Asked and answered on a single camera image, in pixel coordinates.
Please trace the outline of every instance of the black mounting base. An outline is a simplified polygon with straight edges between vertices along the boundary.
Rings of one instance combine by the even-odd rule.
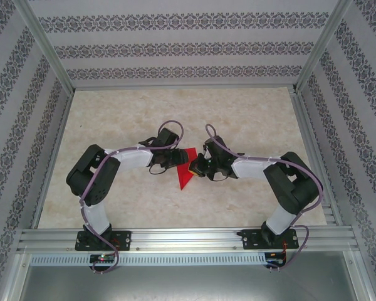
[[[294,229],[288,229],[281,235],[275,236],[271,245],[262,238],[261,232],[261,229],[246,229],[237,233],[243,238],[244,250],[283,249],[284,243],[286,243],[286,249],[298,249],[300,247]]]
[[[131,231],[111,231],[110,239],[118,251],[129,251],[131,245]],[[112,249],[99,240],[89,231],[79,231],[75,242],[76,251],[112,251]]]

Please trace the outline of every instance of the patterned wallpaper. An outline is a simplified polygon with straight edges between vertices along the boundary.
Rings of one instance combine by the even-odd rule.
[[[376,293],[376,1],[354,1],[302,91]]]
[[[292,84],[337,0],[30,1],[74,85]]]
[[[22,17],[0,0],[0,283],[30,228],[69,98]]]

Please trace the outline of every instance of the red object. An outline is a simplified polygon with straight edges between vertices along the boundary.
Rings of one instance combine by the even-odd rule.
[[[196,154],[196,148],[195,147],[192,147],[190,149],[185,149],[185,151],[187,152],[188,154],[188,162],[183,164],[183,165],[178,165],[177,166],[177,173],[178,173],[178,179],[180,181],[180,188],[182,190],[182,188],[185,187],[185,185],[189,182],[189,180],[192,179],[192,177],[194,176],[193,174],[191,174],[188,170],[189,168],[189,164],[191,163],[191,161],[195,160],[196,157],[198,156]]]

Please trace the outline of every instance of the enclosure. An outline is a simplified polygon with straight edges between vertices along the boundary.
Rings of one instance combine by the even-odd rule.
[[[319,178],[290,267],[268,271],[270,250],[237,235],[278,206],[266,181],[180,189],[176,169],[141,168],[105,200],[129,250],[92,275],[67,174],[89,145],[169,119],[180,148],[202,152],[210,123],[233,151],[294,151]],[[0,300],[282,297],[376,300],[376,1],[0,0]]]

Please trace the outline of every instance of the beige floor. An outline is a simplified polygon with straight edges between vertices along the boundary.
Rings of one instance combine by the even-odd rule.
[[[201,151],[212,123],[228,147],[256,156],[294,151],[308,162],[285,88],[76,92],[39,228],[81,228],[66,175],[90,144],[118,149],[156,135],[165,120],[185,127],[180,147]],[[260,226],[277,200],[266,181],[193,178],[183,191],[175,169],[118,174],[105,200],[115,228]],[[321,207],[299,223],[326,224]]]

